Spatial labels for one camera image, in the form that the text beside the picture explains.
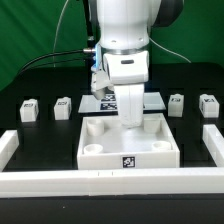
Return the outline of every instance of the small white block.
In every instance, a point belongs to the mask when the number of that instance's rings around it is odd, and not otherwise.
[[[38,113],[38,101],[35,99],[25,100],[20,108],[22,122],[36,121]]]
[[[219,117],[219,103],[213,95],[201,95],[199,108],[205,118]]]
[[[72,111],[71,98],[64,97],[57,100],[54,106],[55,120],[68,120]]]
[[[183,108],[184,108],[184,96],[180,94],[171,95],[168,103],[168,116],[182,117]]]

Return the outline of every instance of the white box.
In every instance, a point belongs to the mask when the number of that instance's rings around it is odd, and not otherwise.
[[[144,115],[144,121],[147,124],[127,129],[118,116],[85,117],[77,154],[78,169],[179,167],[180,152],[163,114]],[[154,130],[150,130],[148,123],[152,121]],[[96,132],[100,134],[88,131],[89,122],[96,124]]]
[[[22,122],[34,122],[39,113],[38,101],[35,99],[25,100],[20,108]]]
[[[205,118],[219,117],[219,103],[213,95],[201,95],[199,100],[199,108]]]
[[[64,97],[57,100],[54,106],[55,120],[68,120],[72,111],[71,98]]]
[[[171,95],[168,103],[168,116],[182,117],[183,108],[184,108],[184,96],[180,94]]]

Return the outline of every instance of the black cable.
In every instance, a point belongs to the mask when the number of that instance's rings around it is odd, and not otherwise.
[[[93,36],[93,30],[92,30],[92,24],[90,22],[90,13],[89,13],[89,2],[88,0],[83,0],[83,6],[84,6],[84,14],[85,14],[85,20],[86,20],[86,30],[87,35]]]
[[[71,61],[86,61],[86,60],[92,60],[92,58],[73,58],[73,59],[56,61],[56,62],[48,62],[48,63],[44,63],[44,64],[40,64],[40,65],[35,65],[35,66],[32,66],[32,67],[29,67],[29,68],[23,70],[22,73],[24,73],[24,72],[26,72],[28,70],[34,69],[34,68],[45,66],[45,65],[59,64],[59,63],[65,63],[65,62],[71,62]]]
[[[50,53],[50,54],[45,54],[40,57],[37,57],[33,59],[32,61],[26,63],[17,73],[17,75],[22,74],[30,65],[34,64],[37,61],[41,61],[45,58],[50,58],[50,57],[56,57],[56,56],[62,56],[62,55],[70,55],[70,54],[78,54],[78,53],[83,53],[83,50],[74,50],[74,51],[64,51],[64,52],[55,52],[55,53]]]

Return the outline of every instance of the white block with label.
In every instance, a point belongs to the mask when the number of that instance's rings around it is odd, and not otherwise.
[[[55,120],[68,120],[72,111],[71,98],[64,97],[57,100],[54,106]]]
[[[83,118],[78,169],[179,167],[180,152],[163,114],[143,118],[141,126],[130,129],[118,116]]]
[[[35,99],[25,100],[20,108],[22,122],[34,122],[39,113],[38,101]]]
[[[6,131],[0,138],[0,172],[5,168],[19,146],[17,131]]]
[[[184,96],[180,94],[171,95],[168,103],[168,116],[182,117],[183,108],[184,108]]]
[[[213,95],[201,95],[199,100],[199,108],[205,118],[219,117],[219,103]]]

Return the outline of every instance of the circular hole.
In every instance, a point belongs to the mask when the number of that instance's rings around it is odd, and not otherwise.
[[[103,146],[99,144],[91,144],[87,145],[84,148],[84,154],[88,155],[94,155],[94,154],[99,154],[103,152]]]
[[[90,125],[100,124],[101,122],[102,121],[100,119],[88,120],[88,124]]]
[[[171,150],[172,146],[167,141],[157,141],[152,144],[153,151],[168,151]]]

